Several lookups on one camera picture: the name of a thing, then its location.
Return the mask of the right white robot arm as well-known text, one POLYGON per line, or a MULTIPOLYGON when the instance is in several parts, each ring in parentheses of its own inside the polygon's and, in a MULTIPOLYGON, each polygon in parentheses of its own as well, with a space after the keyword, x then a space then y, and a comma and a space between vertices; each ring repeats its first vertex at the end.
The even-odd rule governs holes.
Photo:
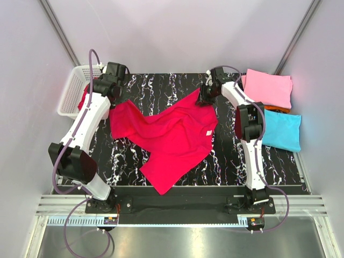
POLYGON ((262 163, 262 138, 266 129, 264 105, 252 100, 238 86, 241 77, 241 73, 236 80, 228 77, 222 66, 207 70, 196 104, 212 105, 214 99, 222 95, 236 109, 234 131, 241 141, 246 161, 245 194, 239 208, 256 213, 269 201, 262 163))

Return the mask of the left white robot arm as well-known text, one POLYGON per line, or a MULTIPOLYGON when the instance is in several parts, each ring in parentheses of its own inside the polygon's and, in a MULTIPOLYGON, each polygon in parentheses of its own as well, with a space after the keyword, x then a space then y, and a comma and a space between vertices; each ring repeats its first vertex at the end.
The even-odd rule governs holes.
POLYGON ((97 163, 89 156, 89 148, 96 128, 109 115, 112 103, 123 100, 124 79, 129 69, 119 63, 109 62, 103 74, 91 78, 81 110, 68 133, 60 143, 51 143, 49 156, 54 165, 53 183, 61 176, 72 181, 97 201, 105 213, 116 207, 111 187, 97 173, 97 163))

